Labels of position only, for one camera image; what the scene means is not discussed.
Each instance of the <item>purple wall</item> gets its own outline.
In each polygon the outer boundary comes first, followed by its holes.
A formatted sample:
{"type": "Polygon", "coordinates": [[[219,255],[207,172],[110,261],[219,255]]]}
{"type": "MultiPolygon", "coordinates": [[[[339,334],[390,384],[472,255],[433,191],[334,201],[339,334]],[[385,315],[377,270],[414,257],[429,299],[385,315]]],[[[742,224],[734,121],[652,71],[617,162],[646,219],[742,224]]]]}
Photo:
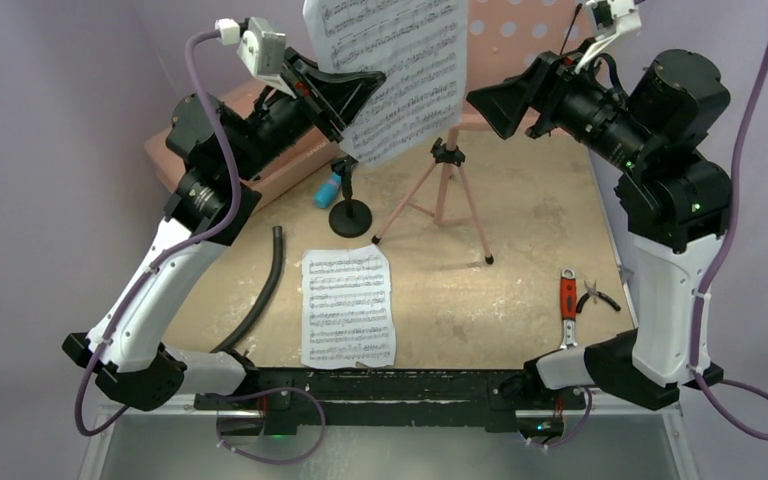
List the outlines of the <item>purple wall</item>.
{"type": "MultiPolygon", "coordinates": [[[[700,150],[725,168],[768,35],[768,1],[649,0],[643,32],[616,49],[623,84],[632,89],[660,51],[684,48],[716,63],[732,103],[700,150]]],[[[625,215],[612,188],[617,175],[605,161],[594,165],[621,256],[634,262],[625,215]]],[[[709,351],[726,376],[768,390],[768,78],[747,138],[742,163],[740,228],[731,256],[713,285],[709,351]]],[[[636,293],[637,282],[632,281],[636,293]]],[[[715,387],[715,393],[750,426],[768,431],[768,405],[715,387]]],[[[768,443],[754,440],[720,418],[701,394],[682,394],[688,434],[703,478],[768,476],[768,443]]]]}
{"type": "Polygon", "coordinates": [[[144,254],[166,195],[141,144],[175,100],[127,0],[0,0],[0,478],[77,476],[60,343],[144,254]]]}

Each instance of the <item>black microphone base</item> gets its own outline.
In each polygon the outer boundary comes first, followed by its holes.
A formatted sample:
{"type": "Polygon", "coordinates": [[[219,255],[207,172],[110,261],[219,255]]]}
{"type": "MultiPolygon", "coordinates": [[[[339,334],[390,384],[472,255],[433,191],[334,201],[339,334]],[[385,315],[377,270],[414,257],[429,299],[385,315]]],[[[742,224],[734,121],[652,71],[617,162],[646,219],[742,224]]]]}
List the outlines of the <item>black microphone base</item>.
{"type": "Polygon", "coordinates": [[[372,226],[372,212],[359,200],[342,200],[331,209],[328,223],[337,235],[355,238],[369,231],[372,226]],[[347,211],[348,202],[352,202],[352,216],[349,216],[347,211]]]}

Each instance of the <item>cable tie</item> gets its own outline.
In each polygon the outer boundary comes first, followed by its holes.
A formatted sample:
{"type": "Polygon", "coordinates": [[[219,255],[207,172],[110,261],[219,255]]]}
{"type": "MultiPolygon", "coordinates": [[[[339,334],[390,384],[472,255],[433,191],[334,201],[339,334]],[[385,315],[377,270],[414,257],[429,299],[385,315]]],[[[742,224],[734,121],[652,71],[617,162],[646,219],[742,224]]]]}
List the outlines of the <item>cable tie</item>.
{"type": "Polygon", "coordinates": [[[708,303],[708,301],[711,300],[711,292],[700,293],[699,290],[697,290],[693,293],[693,296],[705,300],[705,303],[708,303]]]}
{"type": "Polygon", "coordinates": [[[690,370],[691,372],[696,372],[696,373],[698,373],[699,375],[703,375],[703,374],[705,373],[705,369],[704,369],[704,368],[702,368],[702,367],[700,367],[699,365],[696,365],[696,366],[694,367],[693,365],[691,365],[691,364],[689,364],[689,363],[688,363],[688,364],[687,364],[687,368],[688,368],[688,370],[690,370]]]}

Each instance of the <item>red plier handle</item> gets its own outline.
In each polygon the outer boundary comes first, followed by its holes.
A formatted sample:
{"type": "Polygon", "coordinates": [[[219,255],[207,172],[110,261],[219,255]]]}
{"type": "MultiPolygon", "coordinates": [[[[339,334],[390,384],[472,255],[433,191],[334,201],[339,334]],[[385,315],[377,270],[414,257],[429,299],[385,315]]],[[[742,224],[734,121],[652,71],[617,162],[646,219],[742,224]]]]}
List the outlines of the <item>red plier handle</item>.
{"type": "Polygon", "coordinates": [[[565,268],[561,272],[561,320],[575,320],[575,305],[577,301],[575,270],[565,268]]]}

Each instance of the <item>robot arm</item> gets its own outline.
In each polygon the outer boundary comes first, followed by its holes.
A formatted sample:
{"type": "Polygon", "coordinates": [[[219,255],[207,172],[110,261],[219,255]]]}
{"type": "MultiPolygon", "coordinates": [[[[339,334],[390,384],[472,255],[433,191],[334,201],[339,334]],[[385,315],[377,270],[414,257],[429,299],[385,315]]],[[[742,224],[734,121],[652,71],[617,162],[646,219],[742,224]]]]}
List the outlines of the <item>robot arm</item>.
{"type": "Polygon", "coordinates": [[[597,43],[589,39],[561,56],[545,52],[519,77],[471,92],[467,101],[502,138],[534,108],[540,116],[529,137],[560,127],[623,173],[615,192],[638,252],[639,327],[526,363],[526,385],[545,391],[595,384],[658,409],[678,400],[679,385],[694,384],[694,346],[701,353],[697,371],[709,384],[722,379],[707,355],[707,311],[700,331],[691,328],[691,313],[731,204],[728,176],[696,146],[730,96],[709,60],[683,50],[658,55],[629,97],[616,95],[616,85],[607,89],[596,80],[598,66],[579,69],[597,43]]]}
{"type": "MultiPolygon", "coordinates": [[[[384,83],[380,72],[320,72],[314,62],[285,48],[284,35],[263,19],[242,24],[221,20],[217,30],[223,44],[240,43],[243,62],[268,85],[246,119],[209,98],[245,180],[257,177],[314,127],[340,141],[340,132],[384,83]]],[[[242,185],[239,208],[224,229],[157,264],[163,252],[225,220],[231,182],[239,181],[230,178],[216,132],[196,95],[175,108],[166,145],[183,159],[185,173],[148,253],[109,313],[89,332],[73,333],[63,343],[66,354],[83,368],[95,354],[98,387],[112,400],[140,410],[155,409],[179,393],[231,394],[246,376],[247,360],[235,352],[187,352],[166,348],[161,340],[195,283],[237,238],[260,194],[242,185]],[[116,320],[110,335],[110,322],[116,320]]]]}

